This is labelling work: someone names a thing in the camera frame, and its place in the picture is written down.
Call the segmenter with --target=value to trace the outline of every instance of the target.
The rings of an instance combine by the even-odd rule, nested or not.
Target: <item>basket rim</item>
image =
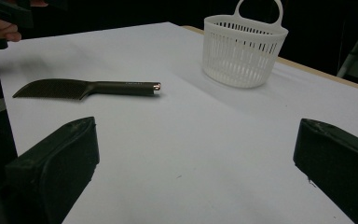
[[[225,26],[214,24],[214,22],[234,22],[234,21],[236,21],[237,24],[239,25],[248,25],[251,27],[259,26],[264,31],[269,32],[270,34],[268,35],[256,34],[256,33],[251,33],[241,30],[235,30],[235,29],[227,28]],[[282,27],[281,25],[276,25],[274,23],[265,23],[262,21],[255,21],[247,18],[236,18],[231,15],[214,15],[214,16],[206,17],[204,19],[204,25],[210,25],[216,29],[224,29],[227,32],[235,32],[238,34],[249,34],[254,36],[286,36],[289,33],[289,31],[286,28]]]

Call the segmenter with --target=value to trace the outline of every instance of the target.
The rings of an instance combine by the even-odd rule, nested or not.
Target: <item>white table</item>
[[[0,50],[19,154],[66,122],[96,119],[101,162],[64,223],[352,223],[293,153],[302,118],[358,136],[358,89],[282,63],[259,88],[231,88],[203,74],[202,41],[165,22]],[[49,77],[160,81],[162,93],[80,103],[11,97]]]

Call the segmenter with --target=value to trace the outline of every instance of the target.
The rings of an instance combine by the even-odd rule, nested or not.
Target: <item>basket handle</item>
[[[279,17],[271,25],[276,25],[276,26],[282,27],[282,17],[283,17],[282,2],[281,2],[281,0],[274,0],[274,1],[277,4],[278,9],[279,9]],[[235,8],[234,16],[236,16],[236,17],[242,18],[241,14],[240,14],[240,6],[241,6],[242,2],[243,2],[243,0],[240,0],[240,2],[237,4],[237,7]]]

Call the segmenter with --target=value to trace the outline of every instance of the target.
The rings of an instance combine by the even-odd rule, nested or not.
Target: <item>basket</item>
[[[237,4],[235,13],[204,20],[202,69],[206,75],[228,86],[252,88],[264,84],[288,31],[282,24],[282,3],[274,23],[245,19]]]

